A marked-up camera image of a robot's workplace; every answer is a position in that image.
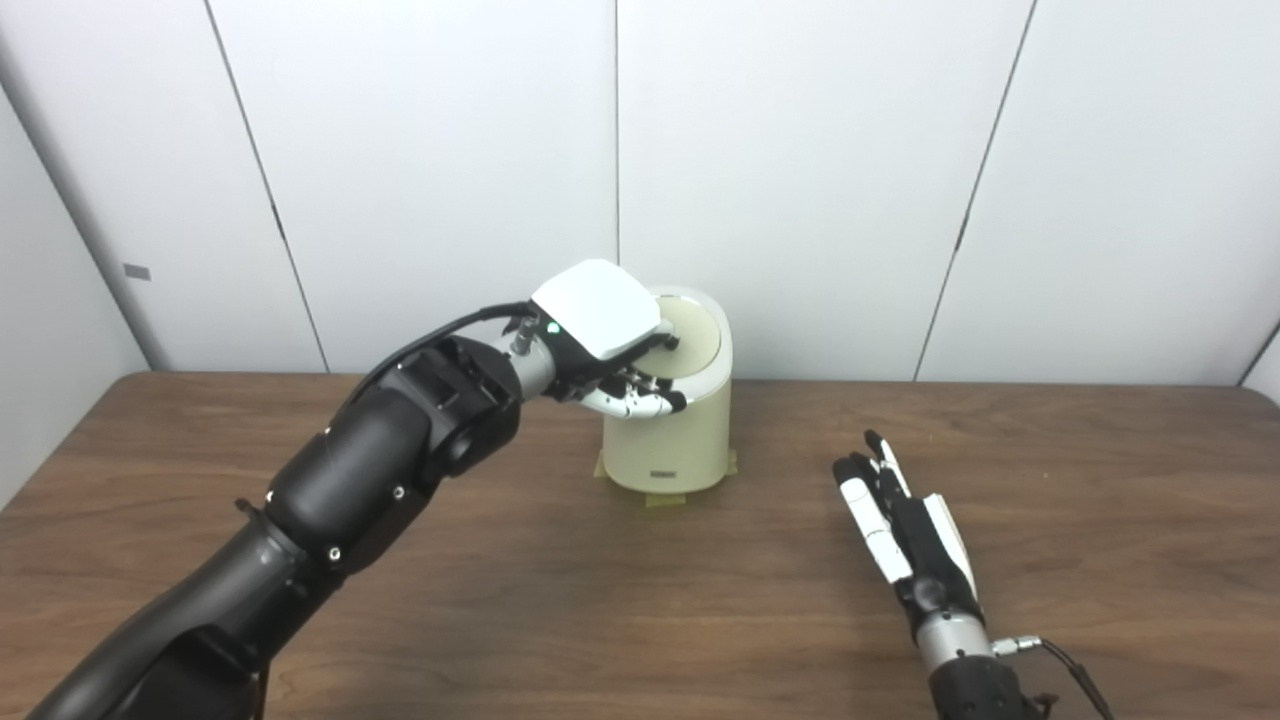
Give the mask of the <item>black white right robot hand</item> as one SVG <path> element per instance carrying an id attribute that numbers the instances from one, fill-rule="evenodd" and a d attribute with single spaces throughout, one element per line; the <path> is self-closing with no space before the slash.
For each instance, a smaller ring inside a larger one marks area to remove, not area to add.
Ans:
<path id="1" fill-rule="evenodd" d="M 840 496 L 913 633 L 933 616 L 986 620 L 972 562 L 942 495 L 915 496 L 890 442 L 864 432 L 869 454 L 832 464 Z"/>

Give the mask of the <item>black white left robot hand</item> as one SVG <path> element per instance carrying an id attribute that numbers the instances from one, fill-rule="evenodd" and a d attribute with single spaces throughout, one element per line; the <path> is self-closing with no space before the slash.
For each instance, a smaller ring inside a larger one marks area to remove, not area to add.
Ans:
<path id="1" fill-rule="evenodd" d="M 536 348 L 550 361 L 540 393 L 623 419 L 682 413 L 671 379 L 641 372 L 648 354 L 680 345 L 657 297 L 621 266 L 589 259 L 541 284 L 531 297 Z"/>

